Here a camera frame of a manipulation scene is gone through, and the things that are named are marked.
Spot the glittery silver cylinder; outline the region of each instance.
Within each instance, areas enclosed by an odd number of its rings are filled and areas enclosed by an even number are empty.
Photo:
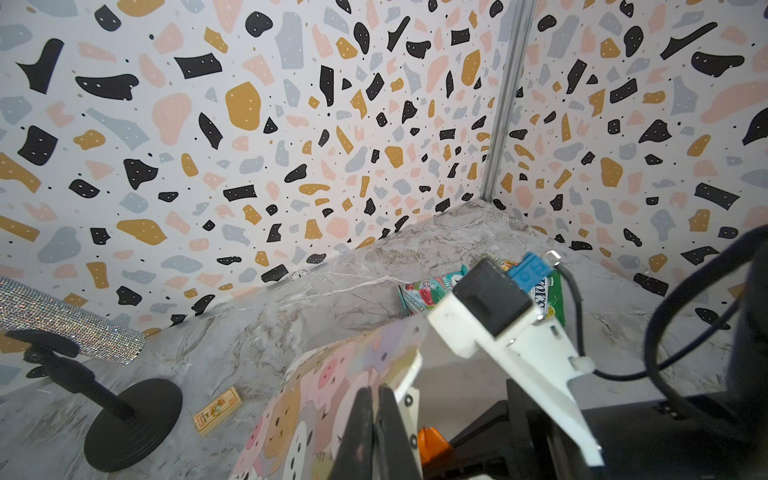
[[[74,340],[80,353],[127,365],[144,348],[144,335],[103,316],[0,275],[0,329],[38,329]]]

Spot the marble countertop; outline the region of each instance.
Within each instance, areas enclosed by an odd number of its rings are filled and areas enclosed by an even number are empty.
[[[641,369],[644,327],[660,297],[597,265],[565,245],[511,219],[490,204],[472,202],[407,228],[373,245],[320,264],[295,280],[242,296],[210,315],[188,319],[147,339],[128,366],[87,362],[97,379],[120,392],[142,380],[173,380],[184,394],[174,430],[142,462],[113,474],[92,469],[82,445],[99,408],[42,381],[6,396],[0,405],[0,476],[3,478],[227,478],[255,420],[280,384],[293,358],[308,349],[355,335],[406,314],[396,291],[412,282],[471,266],[481,253],[518,260],[527,251],[556,249],[580,282],[585,299],[588,354],[599,368],[629,373]],[[572,335],[573,314],[566,317]],[[695,315],[681,315],[662,343],[673,353],[701,332]],[[730,337],[718,333],[665,374],[685,394],[724,388]],[[424,347],[431,348],[429,342]],[[440,415],[487,408],[504,398],[505,374],[480,355],[461,369],[446,362],[425,366],[420,422],[440,424]],[[207,437],[192,416],[234,386],[243,406]],[[617,384],[586,376],[572,383],[582,408],[657,398],[647,381]],[[468,418],[477,415],[471,411]],[[442,428],[450,437],[468,422],[455,417]]]

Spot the terrazzo patterned wall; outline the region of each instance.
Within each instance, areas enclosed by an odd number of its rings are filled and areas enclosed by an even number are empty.
[[[765,0],[539,0],[519,85],[494,203],[660,302],[768,223]]]
[[[152,333],[463,204],[510,1],[3,2],[0,273]]]

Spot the blue usb plug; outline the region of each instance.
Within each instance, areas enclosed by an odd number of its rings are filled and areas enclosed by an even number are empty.
[[[520,290],[527,293],[551,272],[552,268],[538,255],[528,252],[517,266],[509,269],[507,274],[518,284]]]

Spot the thick black cable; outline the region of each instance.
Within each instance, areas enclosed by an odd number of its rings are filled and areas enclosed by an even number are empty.
[[[574,297],[574,303],[576,306],[576,350],[580,356],[586,356],[587,353],[585,352],[584,348],[584,314],[581,308],[583,299],[581,298],[581,293],[579,292],[578,285],[576,284],[576,279],[573,277],[571,271],[563,263],[559,263],[554,268],[563,277],[565,283],[568,285],[568,289],[571,291],[571,296]],[[693,352],[698,346],[706,342],[712,335],[714,335],[721,326],[728,323],[728,321],[738,309],[739,301],[736,300],[726,309],[723,315],[717,319],[715,323],[712,323],[706,330],[704,330],[703,333],[701,333],[692,342],[688,343],[674,355],[660,363],[659,369],[664,370],[678,362],[687,354]],[[630,373],[627,375],[606,373],[598,369],[596,369],[593,373],[602,379],[611,380],[613,382],[633,382],[634,380],[644,379],[648,376],[647,370],[643,370],[642,372],[637,373]]]
[[[693,272],[688,278],[677,286],[665,299],[650,318],[645,331],[644,361],[648,378],[654,383],[664,396],[670,400],[670,404],[685,416],[696,419],[707,428],[736,439],[743,439],[743,430],[723,419],[715,419],[704,411],[698,409],[687,401],[675,389],[673,389],[660,374],[660,366],[657,363],[657,354],[664,330],[670,324],[677,312],[693,300],[696,295],[711,286],[728,273],[733,272],[739,266],[752,260],[757,250],[764,242],[768,241],[768,226],[757,227],[746,232],[741,238],[733,242],[720,255],[714,257],[707,265]]]

